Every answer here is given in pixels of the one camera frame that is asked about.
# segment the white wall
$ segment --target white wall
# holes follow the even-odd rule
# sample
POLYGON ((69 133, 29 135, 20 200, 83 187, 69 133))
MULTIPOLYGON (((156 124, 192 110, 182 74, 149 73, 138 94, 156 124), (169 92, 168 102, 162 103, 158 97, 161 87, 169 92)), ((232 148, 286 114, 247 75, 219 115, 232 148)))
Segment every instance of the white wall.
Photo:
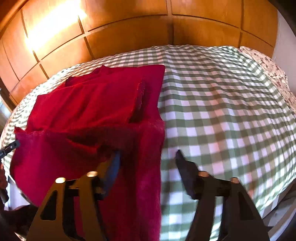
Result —
POLYGON ((290 90, 296 95, 296 37, 278 12, 278 33, 272 59, 288 76, 290 90))

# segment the wooden headboard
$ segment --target wooden headboard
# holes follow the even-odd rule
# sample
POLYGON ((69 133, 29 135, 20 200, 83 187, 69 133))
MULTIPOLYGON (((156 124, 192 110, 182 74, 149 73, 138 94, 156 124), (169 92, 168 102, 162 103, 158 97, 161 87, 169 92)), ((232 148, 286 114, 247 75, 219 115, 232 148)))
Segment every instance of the wooden headboard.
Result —
POLYGON ((22 0, 0 23, 0 77, 18 103, 77 63, 166 44, 272 56, 276 35, 268 0, 22 0))

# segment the bed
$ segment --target bed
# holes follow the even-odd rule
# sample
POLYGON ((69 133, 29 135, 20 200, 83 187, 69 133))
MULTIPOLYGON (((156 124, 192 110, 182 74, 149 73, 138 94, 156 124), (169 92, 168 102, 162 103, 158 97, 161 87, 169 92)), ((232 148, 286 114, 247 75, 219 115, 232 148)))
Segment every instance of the bed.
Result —
MULTIPOLYGON (((158 102, 166 123, 160 240, 185 240, 196 208, 174 163, 178 149, 216 178, 240 178, 262 217, 277 206, 296 176, 296 101, 285 74, 268 57, 277 29, 276 9, 270 3, 225 0, 219 9, 215 1, 139 1, 118 10, 103 1, 104 8, 82 1, 86 16, 80 12, 77 23, 57 33, 55 41, 28 50, 23 36, 30 38, 30 30, 58 5, 52 3, 48 10, 45 3, 28 1, 2 31, 0 76, 17 104, 1 135, 2 147, 15 140, 15 126, 26 128, 37 96, 69 76, 101 65, 163 64, 158 102), (15 32, 20 34, 13 38, 15 32)), ((4 158, 7 172, 12 155, 4 158)), ((221 199, 216 204, 211 240, 217 239, 221 221, 221 199)), ((293 205, 269 231, 272 240, 294 215, 293 205)))

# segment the metal bolt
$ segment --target metal bolt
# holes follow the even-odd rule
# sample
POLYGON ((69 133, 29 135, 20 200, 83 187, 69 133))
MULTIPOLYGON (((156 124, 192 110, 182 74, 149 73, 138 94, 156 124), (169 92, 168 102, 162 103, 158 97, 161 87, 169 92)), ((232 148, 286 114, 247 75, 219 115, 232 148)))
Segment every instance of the metal bolt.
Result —
POLYGON ((235 183, 235 184, 238 184, 238 183, 239 183, 239 179, 238 179, 237 177, 232 177, 232 178, 230 179, 230 181, 231 181, 232 183, 235 183))
POLYGON ((56 179, 56 183, 64 183, 66 179, 64 177, 59 177, 56 179))
POLYGON ((208 176, 209 176, 209 173, 206 172, 206 171, 201 171, 201 172, 198 173, 198 175, 199 175, 200 177, 208 177, 208 176))
POLYGON ((98 172, 96 172, 96 171, 91 171, 91 172, 88 172, 86 175, 87 175, 88 177, 95 177, 95 176, 98 175, 98 172))

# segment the green and white gingham fabric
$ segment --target green and white gingham fabric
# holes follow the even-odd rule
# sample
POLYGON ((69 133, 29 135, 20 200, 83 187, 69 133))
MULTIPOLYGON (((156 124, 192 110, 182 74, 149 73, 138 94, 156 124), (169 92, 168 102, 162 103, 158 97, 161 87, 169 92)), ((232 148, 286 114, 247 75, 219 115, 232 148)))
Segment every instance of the green and white gingham fabric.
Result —
MULTIPOLYGON (((178 149, 216 178, 238 177, 261 212, 295 179, 296 115, 262 68, 229 46, 152 47, 63 70, 36 87, 13 111, 1 136, 2 147, 15 140, 15 126, 26 128, 38 95, 103 64, 166 67, 158 102, 166 124, 161 241, 185 240, 197 205, 182 186, 174 161, 178 149)), ((4 158, 7 171, 11 158, 4 158)), ((221 213, 222 200, 217 198, 211 240, 218 238, 221 213)))

